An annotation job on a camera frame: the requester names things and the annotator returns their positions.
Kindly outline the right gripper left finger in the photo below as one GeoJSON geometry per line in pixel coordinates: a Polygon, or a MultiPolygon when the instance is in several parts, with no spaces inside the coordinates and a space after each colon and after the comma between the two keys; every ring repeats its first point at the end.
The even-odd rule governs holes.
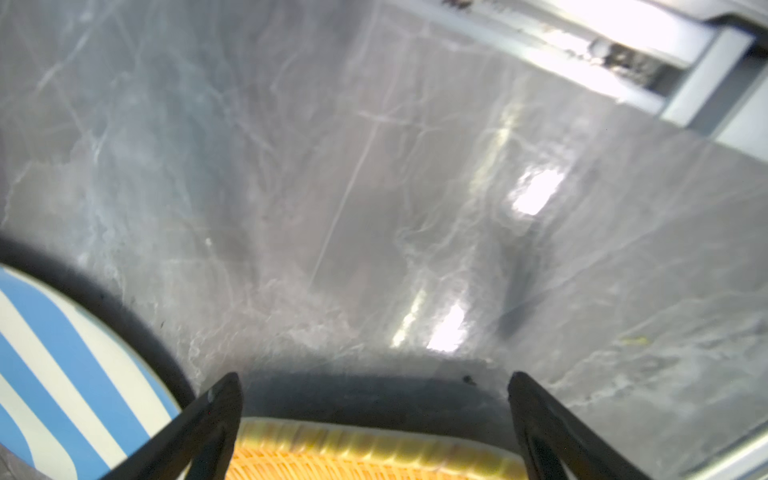
{"type": "Polygon", "coordinates": [[[107,479],[223,479],[243,409],[239,376],[224,375],[107,479]]]}

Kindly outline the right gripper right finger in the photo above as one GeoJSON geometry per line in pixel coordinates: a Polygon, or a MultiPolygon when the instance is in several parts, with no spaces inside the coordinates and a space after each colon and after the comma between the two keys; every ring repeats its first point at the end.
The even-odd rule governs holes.
{"type": "Polygon", "coordinates": [[[527,373],[514,372],[507,391],[530,479],[649,480],[527,373]]]}

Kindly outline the yellow woven bamboo tray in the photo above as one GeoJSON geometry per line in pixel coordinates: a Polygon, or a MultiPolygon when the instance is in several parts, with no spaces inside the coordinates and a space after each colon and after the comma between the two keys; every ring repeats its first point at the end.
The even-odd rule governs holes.
{"type": "Polygon", "coordinates": [[[526,479],[512,452],[453,437],[308,421],[241,421],[228,479],[526,479]]]}

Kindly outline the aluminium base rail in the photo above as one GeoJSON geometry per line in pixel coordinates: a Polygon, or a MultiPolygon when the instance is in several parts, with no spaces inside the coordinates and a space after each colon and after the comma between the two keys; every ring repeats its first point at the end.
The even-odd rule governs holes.
{"type": "Polygon", "coordinates": [[[763,1],[404,1],[426,21],[767,157],[763,1]]]}

